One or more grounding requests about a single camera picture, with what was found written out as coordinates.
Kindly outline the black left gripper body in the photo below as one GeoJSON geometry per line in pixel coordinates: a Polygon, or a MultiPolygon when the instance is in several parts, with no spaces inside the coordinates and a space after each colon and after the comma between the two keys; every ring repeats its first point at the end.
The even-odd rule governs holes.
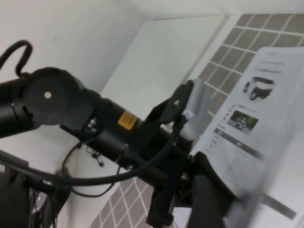
{"type": "Polygon", "coordinates": [[[183,174],[189,169],[192,141],[180,136],[182,125],[173,126],[170,136],[156,135],[143,150],[135,168],[128,173],[153,187],[146,223],[150,226],[170,226],[173,207],[183,188],[183,174]]]}

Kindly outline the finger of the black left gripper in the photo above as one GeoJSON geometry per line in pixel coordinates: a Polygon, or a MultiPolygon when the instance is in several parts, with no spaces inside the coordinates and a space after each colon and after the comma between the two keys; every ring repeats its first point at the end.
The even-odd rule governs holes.
{"type": "Polygon", "coordinates": [[[191,228],[224,228],[220,201],[225,189],[207,176],[196,176],[192,183],[191,228]]]}
{"type": "Polygon", "coordinates": [[[217,195],[222,198],[236,199],[236,195],[225,185],[219,175],[212,168],[207,156],[202,152],[194,155],[194,167],[196,175],[204,175],[215,187],[217,195]]]}

